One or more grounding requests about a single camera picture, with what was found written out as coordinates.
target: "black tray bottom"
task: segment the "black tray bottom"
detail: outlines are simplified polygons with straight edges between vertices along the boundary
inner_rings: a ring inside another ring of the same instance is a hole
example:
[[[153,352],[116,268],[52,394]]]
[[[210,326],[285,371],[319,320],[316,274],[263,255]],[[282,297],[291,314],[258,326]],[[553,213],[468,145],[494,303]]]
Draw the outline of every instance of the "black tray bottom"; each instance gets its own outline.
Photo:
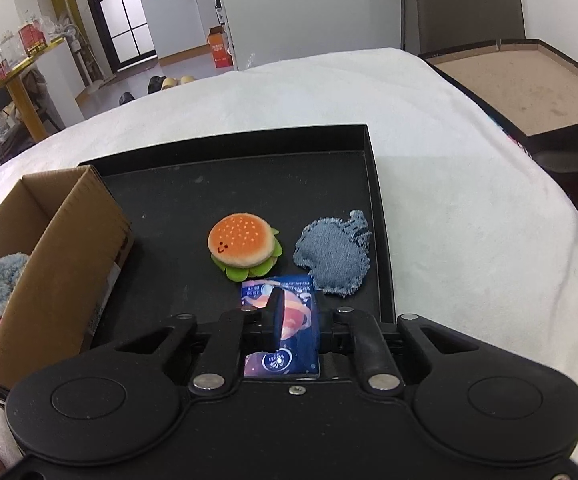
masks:
[[[278,229],[284,254],[271,275],[305,274],[293,263],[309,223],[346,219],[360,209],[373,231],[364,153],[260,156],[181,164],[104,177],[131,221],[135,244],[102,316],[93,346],[133,336],[189,312],[216,321],[240,304],[240,284],[211,261],[207,236],[234,212],[261,216]],[[360,290],[343,300],[318,294],[320,309],[352,305],[380,319],[376,255]]]

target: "white cabinet door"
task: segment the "white cabinet door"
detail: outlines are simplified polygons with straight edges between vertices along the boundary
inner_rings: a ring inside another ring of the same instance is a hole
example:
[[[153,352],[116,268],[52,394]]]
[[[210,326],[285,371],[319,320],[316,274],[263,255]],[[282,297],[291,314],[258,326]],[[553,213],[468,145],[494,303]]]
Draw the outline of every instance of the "white cabinet door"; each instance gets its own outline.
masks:
[[[159,58],[206,44],[195,0],[141,0]]]
[[[200,21],[202,22],[202,29],[204,35],[209,35],[211,27],[220,25],[218,17],[215,13],[215,0],[197,0],[198,10],[200,11]]]

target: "white tablecloth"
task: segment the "white tablecloth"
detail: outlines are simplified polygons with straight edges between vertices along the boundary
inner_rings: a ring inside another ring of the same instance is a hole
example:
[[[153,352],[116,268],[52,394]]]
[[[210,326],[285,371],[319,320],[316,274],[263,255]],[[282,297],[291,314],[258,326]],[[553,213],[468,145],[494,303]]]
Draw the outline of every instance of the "white tablecloth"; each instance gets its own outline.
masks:
[[[578,383],[575,209],[472,101],[398,50],[290,60],[146,96],[5,164],[0,201],[25,173],[191,137],[331,123],[368,124],[398,312]],[[0,412],[0,451],[11,449],[5,428]]]

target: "hamburger bun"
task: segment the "hamburger bun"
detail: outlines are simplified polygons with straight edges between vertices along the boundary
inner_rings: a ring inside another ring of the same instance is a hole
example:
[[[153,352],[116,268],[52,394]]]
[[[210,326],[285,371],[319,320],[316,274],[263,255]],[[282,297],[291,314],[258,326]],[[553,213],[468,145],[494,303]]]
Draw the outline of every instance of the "hamburger bun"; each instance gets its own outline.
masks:
[[[259,216],[233,213],[213,226],[208,246],[211,254],[230,267],[248,269],[271,257],[275,235]]]

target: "silver rivet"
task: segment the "silver rivet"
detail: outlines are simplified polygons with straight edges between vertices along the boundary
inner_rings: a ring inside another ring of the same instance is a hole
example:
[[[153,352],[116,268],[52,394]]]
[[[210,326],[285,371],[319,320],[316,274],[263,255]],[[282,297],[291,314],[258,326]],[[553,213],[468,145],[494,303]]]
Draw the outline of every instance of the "silver rivet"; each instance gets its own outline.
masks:
[[[200,390],[217,390],[224,384],[224,377],[218,374],[202,374],[194,377],[194,386]]]
[[[400,386],[400,379],[391,374],[376,374],[369,377],[369,386],[374,390],[394,390]]]
[[[304,386],[289,386],[289,393],[291,395],[304,395],[307,389]]]

